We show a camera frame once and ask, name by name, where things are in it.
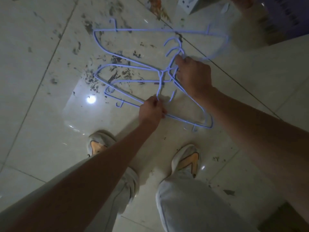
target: floor tile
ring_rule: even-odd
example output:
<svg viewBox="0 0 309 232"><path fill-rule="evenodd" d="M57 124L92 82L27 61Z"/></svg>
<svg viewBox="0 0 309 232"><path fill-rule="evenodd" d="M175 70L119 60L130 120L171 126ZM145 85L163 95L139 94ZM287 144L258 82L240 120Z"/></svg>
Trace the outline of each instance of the floor tile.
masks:
<svg viewBox="0 0 309 232"><path fill-rule="evenodd" d="M225 14L225 3L230 7ZM167 13L162 19L174 29L225 33L230 41L212 61L272 111L276 110L307 78L309 35L268 46L259 27L250 23L230 0L201 0L195 12L187 15L178 0L162 0ZM211 55L222 39L183 34L204 55Z"/></svg>
<svg viewBox="0 0 309 232"><path fill-rule="evenodd" d="M153 232L153 230L139 225L127 218L118 217L116 219L113 232Z"/></svg>
<svg viewBox="0 0 309 232"><path fill-rule="evenodd" d="M284 203L272 182L242 151L211 180L210 187L254 226Z"/></svg>
<svg viewBox="0 0 309 232"><path fill-rule="evenodd" d="M61 38L74 0L2 0L0 140L4 161Z"/></svg>
<svg viewBox="0 0 309 232"><path fill-rule="evenodd" d="M79 0L8 157L8 165L48 181L86 158L87 136L94 131L106 129L121 139L137 126L138 109L126 104L116 108L115 100L103 93L106 85L94 80L92 73L99 65L115 58L101 51L90 34L90 28L111 28L111 15L118 20L119 27L164 28L163 22L137 6L141 5L136 0ZM132 59L165 68L169 61L165 54L176 46L169 42L163 47L171 36L174 34L106 31L101 35L101 42L113 52L121 51ZM183 48L195 59L203 57L186 42ZM218 67L213 64L211 67L214 86L235 99L271 113ZM106 68L100 76L105 79L112 76L122 79L158 77L153 72L127 68ZM143 99L155 94L158 88L149 83L122 83L119 86ZM165 84L163 99L169 99L174 89L173 84ZM179 91L167 109L183 118L203 121L200 108ZM150 229L162 230L155 193L159 183L170 173L172 157L181 146L194 143L201 150L206 168L200 178L204 182L211 179L238 151L216 121L211 130L199 128L198 132L191 132L192 127L185 127L188 130L179 121L164 119L132 161L131 166L140 176L141 189L126 209L126 218Z"/></svg>
<svg viewBox="0 0 309 232"><path fill-rule="evenodd" d="M309 78L276 114L284 121L309 132Z"/></svg>
<svg viewBox="0 0 309 232"><path fill-rule="evenodd" d="M42 185L44 182L4 166L0 173L0 212Z"/></svg>

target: gray pants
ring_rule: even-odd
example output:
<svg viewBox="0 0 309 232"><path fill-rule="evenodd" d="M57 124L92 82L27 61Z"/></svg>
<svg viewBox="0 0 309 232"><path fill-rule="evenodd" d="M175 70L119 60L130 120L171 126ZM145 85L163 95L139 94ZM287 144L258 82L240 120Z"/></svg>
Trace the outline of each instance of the gray pants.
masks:
<svg viewBox="0 0 309 232"><path fill-rule="evenodd" d="M5 231L29 205L85 161L64 171L1 212L0 231ZM112 231L117 215L124 212L132 195L133 179L130 173L131 169L128 169L85 231ZM156 202L166 232L258 231L243 221L206 184L195 180L187 170L175 172L160 183Z"/></svg>

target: person's left hand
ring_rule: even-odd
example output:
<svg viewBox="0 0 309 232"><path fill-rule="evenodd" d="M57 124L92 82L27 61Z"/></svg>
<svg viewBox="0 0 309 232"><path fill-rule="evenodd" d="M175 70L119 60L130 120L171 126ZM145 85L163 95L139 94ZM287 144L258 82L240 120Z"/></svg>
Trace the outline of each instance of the person's left hand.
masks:
<svg viewBox="0 0 309 232"><path fill-rule="evenodd" d="M140 125L149 125L153 131L158 127L160 120L165 118L167 110L155 96L148 98L139 109L138 119Z"/></svg>

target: white sneaker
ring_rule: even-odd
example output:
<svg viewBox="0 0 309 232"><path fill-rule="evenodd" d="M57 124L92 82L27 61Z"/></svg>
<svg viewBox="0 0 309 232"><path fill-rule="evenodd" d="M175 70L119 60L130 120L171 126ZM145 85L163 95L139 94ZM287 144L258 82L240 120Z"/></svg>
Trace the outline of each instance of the white sneaker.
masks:
<svg viewBox="0 0 309 232"><path fill-rule="evenodd" d="M173 157L172 174L176 170L188 169L195 178L199 171L200 164L201 157L199 150L193 144L188 144L181 148Z"/></svg>
<svg viewBox="0 0 309 232"><path fill-rule="evenodd" d="M89 140L87 142L87 152L88 157L96 155L101 152L102 147L110 147L111 145L116 143L116 138L111 133L105 130L99 130L89 136ZM128 183L131 189L131 202L135 195L139 192L139 178L137 173L130 167L127 167L124 176L128 175Z"/></svg>

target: person's right arm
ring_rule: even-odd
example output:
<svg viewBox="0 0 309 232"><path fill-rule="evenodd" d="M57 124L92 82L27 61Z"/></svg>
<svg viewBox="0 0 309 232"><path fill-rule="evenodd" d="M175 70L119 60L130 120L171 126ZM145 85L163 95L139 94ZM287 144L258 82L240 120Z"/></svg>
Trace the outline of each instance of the person's right arm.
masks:
<svg viewBox="0 0 309 232"><path fill-rule="evenodd" d="M309 133L214 88L210 66L177 56L177 77L309 223Z"/></svg>

